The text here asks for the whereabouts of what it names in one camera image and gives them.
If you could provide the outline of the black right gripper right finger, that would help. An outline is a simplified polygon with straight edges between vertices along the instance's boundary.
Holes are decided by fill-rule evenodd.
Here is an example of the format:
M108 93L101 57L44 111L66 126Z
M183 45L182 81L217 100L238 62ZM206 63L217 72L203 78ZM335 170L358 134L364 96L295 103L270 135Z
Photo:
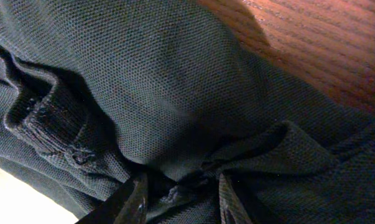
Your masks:
M222 224L252 224L245 207L233 189L231 179L224 174L219 178L219 200Z

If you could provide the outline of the black logo t-shirt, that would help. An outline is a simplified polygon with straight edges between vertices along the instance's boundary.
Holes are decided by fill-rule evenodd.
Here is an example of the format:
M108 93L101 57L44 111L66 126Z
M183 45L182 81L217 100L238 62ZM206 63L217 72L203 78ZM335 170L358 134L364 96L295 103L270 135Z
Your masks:
M375 116L192 1L0 1L0 168L82 218L147 174L146 223L375 223Z

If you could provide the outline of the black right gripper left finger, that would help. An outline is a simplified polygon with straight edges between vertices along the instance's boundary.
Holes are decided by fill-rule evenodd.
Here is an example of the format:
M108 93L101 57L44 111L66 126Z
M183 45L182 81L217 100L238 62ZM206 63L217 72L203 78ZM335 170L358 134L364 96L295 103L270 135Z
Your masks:
M145 224L147 204L147 174L139 174L128 179L97 209L76 224Z

